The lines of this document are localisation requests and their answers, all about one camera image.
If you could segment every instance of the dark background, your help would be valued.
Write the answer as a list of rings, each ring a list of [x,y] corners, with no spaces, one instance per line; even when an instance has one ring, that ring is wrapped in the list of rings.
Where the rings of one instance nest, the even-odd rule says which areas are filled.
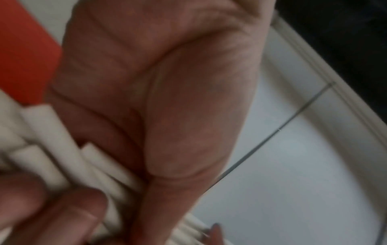
[[[387,0],[278,0],[277,10],[387,123]]]

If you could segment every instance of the black surface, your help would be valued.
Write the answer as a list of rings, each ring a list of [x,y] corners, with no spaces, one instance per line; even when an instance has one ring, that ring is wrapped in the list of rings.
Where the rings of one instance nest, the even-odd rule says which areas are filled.
[[[280,15],[387,122],[387,0],[279,0]]]

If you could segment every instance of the palm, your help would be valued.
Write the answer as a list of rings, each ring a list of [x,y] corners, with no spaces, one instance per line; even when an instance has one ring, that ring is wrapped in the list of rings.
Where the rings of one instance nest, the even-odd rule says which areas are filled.
[[[236,2],[82,2],[47,100],[77,140],[198,197],[242,126],[268,26]]]

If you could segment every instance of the orange object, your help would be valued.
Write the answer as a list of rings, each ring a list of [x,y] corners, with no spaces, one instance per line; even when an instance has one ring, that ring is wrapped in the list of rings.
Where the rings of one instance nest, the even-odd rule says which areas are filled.
[[[0,0],[0,88],[22,104],[42,101],[61,54],[16,0]]]

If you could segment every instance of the bundle of white tubes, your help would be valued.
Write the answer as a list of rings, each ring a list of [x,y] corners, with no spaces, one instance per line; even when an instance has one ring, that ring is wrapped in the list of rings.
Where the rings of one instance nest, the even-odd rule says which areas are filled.
[[[0,152],[7,156],[7,160],[0,157],[0,174],[15,169],[37,174],[53,195],[73,184],[102,190],[108,197],[108,209],[103,223],[90,238],[91,243],[119,233],[123,222],[117,207],[135,212],[146,188],[142,179],[92,143],[80,149],[51,106],[23,108],[1,90]],[[207,225],[187,214],[166,244],[201,245],[207,229]],[[0,231],[0,245],[11,233],[12,227]]]

